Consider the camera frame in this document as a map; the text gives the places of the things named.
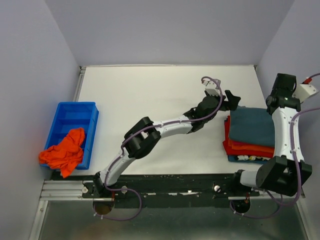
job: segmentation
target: white wall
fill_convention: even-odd
[[[0,7],[0,239],[28,239],[46,171],[38,153],[78,65],[43,0]]]
[[[293,0],[45,0],[77,62],[257,64]]]
[[[277,73],[296,75],[299,82],[320,72],[320,1],[295,0],[278,32],[257,67],[257,74],[266,97]],[[312,83],[320,89],[320,77]],[[303,109],[320,107],[320,95],[302,104]],[[306,113],[300,118],[300,144],[304,159],[313,167],[303,190],[309,216],[320,226],[320,111]],[[317,228],[320,239],[320,228]]]

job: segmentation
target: red folded shirt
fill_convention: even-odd
[[[248,155],[248,156],[256,156],[256,157],[265,157],[272,158],[274,156],[273,153],[263,152],[263,151],[254,151],[254,150],[235,150],[229,146],[229,131],[230,131],[230,118],[224,122],[224,137],[225,141],[222,142],[223,147],[227,155],[240,156],[240,155]]]

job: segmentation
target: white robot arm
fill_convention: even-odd
[[[142,118],[127,134],[121,145],[121,150],[114,160],[98,174],[100,182],[105,186],[115,184],[122,172],[136,159],[145,157],[159,139],[176,134],[194,133],[205,123],[213,119],[218,110],[235,110],[240,97],[233,96],[226,90],[228,101],[224,101],[220,88],[220,80],[203,77],[206,97],[197,107],[185,112],[182,116],[166,121],[151,121],[149,117]]]
[[[258,171],[238,171],[241,185],[293,196],[298,191],[298,178],[302,186],[310,177],[312,166],[304,163],[300,148],[298,112],[301,103],[318,92],[311,84],[297,84],[293,75],[278,73],[272,92],[266,99],[267,111],[274,123],[274,155]],[[295,161],[299,165],[300,176]]]

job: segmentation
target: orange cloth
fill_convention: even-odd
[[[68,177],[82,162],[84,151],[81,145],[85,139],[85,130],[80,127],[71,129],[58,144],[39,154],[40,164],[48,164],[51,169],[60,169],[63,178]]]
[[[234,144],[234,141],[232,141],[230,138],[228,141],[228,145],[234,150],[252,150],[252,151],[271,153],[271,154],[275,152],[275,148],[270,146],[259,146],[259,145],[249,144],[249,143]]]

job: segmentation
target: cable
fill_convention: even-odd
[[[309,83],[312,81],[312,78],[317,77],[317,76],[320,76],[320,72],[318,72],[318,73],[316,73],[316,74],[313,74],[313,75],[311,75],[310,77],[307,77],[307,78],[302,82],[302,84],[309,84]]]
[[[298,112],[296,115],[293,116],[291,122],[290,122],[290,143],[291,143],[291,151],[292,151],[292,155],[293,155],[293,159],[294,159],[294,163],[295,163],[295,168],[296,168],[296,174],[297,174],[297,181],[298,181],[298,186],[297,186],[297,192],[295,195],[295,198],[292,202],[289,203],[283,203],[283,202],[279,202],[277,199],[275,199],[275,197],[268,191],[266,190],[266,193],[279,205],[281,206],[293,206],[294,204],[296,204],[296,202],[298,201],[300,195],[301,195],[301,188],[302,188],[302,182],[301,182],[301,171],[300,171],[300,166],[299,166],[299,161],[297,158],[297,153],[295,150],[295,137],[294,137],[294,126],[295,126],[295,120],[298,116],[300,116],[301,114],[305,114],[311,111],[316,111],[316,110],[320,110],[320,107],[316,107],[316,108],[311,108],[311,109],[307,109],[307,110],[303,110]]]
[[[116,221],[126,221],[126,220],[131,220],[133,218],[135,218],[136,216],[138,216],[138,214],[141,212],[142,210],[142,199],[141,199],[141,196],[140,194],[135,191],[134,189],[131,189],[131,188],[125,188],[125,189],[122,189],[122,188],[117,188],[117,189],[112,189],[112,188],[109,188],[107,186],[107,179],[108,179],[108,176],[109,176],[109,173],[110,173],[110,170],[112,169],[112,167],[121,159],[121,157],[125,154],[125,145],[127,144],[127,142],[129,142],[132,138],[134,138],[135,136],[139,135],[140,133],[142,132],[145,132],[149,129],[153,129],[153,128],[158,128],[158,127],[163,127],[163,126],[166,126],[166,125],[169,125],[169,124],[176,124],[176,123],[194,123],[194,122],[197,122],[197,121],[202,121],[202,120],[205,120],[205,119],[208,119],[210,117],[212,117],[214,114],[216,114],[218,112],[218,110],[220,109],[221,105],[222,105],[222,102],[223,102],[223,92],[222,92],[222,89],[220,87],[220,83],[218,82],[217,79],[213,79],[209,76],[204,76],[201,78],[201,82],[203,83],[204,79],[209,79],[210,81],[214,82],[216,84],[216,86],[218,87],[219,89],[219,93],[220,93],[220,100],[219,100],[219,104],[218,106],[215,108],[215,110],[210,113],[209,115],[207,116],[204,116],[204,117],[201,117],[201,118],[197,118],[197,119],[188,119],[188,120],[174,120],[174,121],[168,121],[168,122],[165,122],[165,123],[162,123],[162,124],[157,124],[157,125],[151,125],[151,126],[147,126],[139,131],[137,131],[136,133],[134,133],[133,135],[131,135],[130,137],[128,137],[127,139],[125,139],[120,148],[121,148],[121,154],[115,159],[113,160],[113,162],[110,164],[107,172],[106,172],[106,175],[105,175],[105,179],[104,179],[104,187],[109,190],[109,191],[114,191],[114,192],[119,192],[119,191],[122,191],[122,190],[127,190],[129,192],[133,192],[137,195],[138,199],[139,199],[139,208],[138,208],[138,211],[131,217],[127,217],[127,218],[114,218],[114,217],[107,217],[105,215],[99,215],[97,214],[97,211],[95,209],[95,206],[93,206],[93,210],[94,210],[94,214],[95,215],[98,215],[99,217],[103,218],[103,219],[109,219],[109,220],[116,220]]]
[[[282,208],[283,206],[280,205],[280,206],[278,207],[278,209],[277,209],[274,213],[272,213],[272,214],[270,214],[270,215],[268,215],[268,216],[253,216],[253,215],[248,215],[248,214],[244,214],[244,213],[237,212],[237,211],[235,210],[235,205],[234,205],[234,202],[233,202],[232,200],[230,201],[229,207],[230,207],[230,209],[232,210],[232,212],[233,212],[234,214],[237,214],[237,215],[239,215],[239,216],[243,216],[243,217],[245,217],[245,218],[249,218],[249,219],[268,219],[268,218],[271,218],[271,217],[276,216],[276,215],[280,212],[280,210],[281,210],[281,208]]]
[[[131,189],[131,188],[125,188],[125,189],[122,189],[122,188],[115,188],[115,189],[112,189],[112,188],[109,188],[108,186],[104,185],[105,188],[109,191],[114,191],[114,192],[119,192],[119,191],[122,191],[122,190],[126,190],[126,191],[129,191],[129,192],[132,192],[134,194],[137,195],[138,199],[139,199],[139,208],[138,208],[138,211],[133,215],[133,216],[130,216],[130,217],[125,217],[125,218],[116,218],[116,217],[112,217],[112,216],[106,216],[106,215],[100,215],[97,213],[96,211],[96,206],[93,205],[93,211],[94,211],[94,216],[97,215],[99,216],[101,219],[109,219],[109,220],[115,220],[115,221],[127,221],[127,220],[131,220],[131,219],[134,219],[136,216],[139,215],[139,213],[141,212],[142,210],[142,198],[140,196],[140,194],[134,190],[134,189]]]

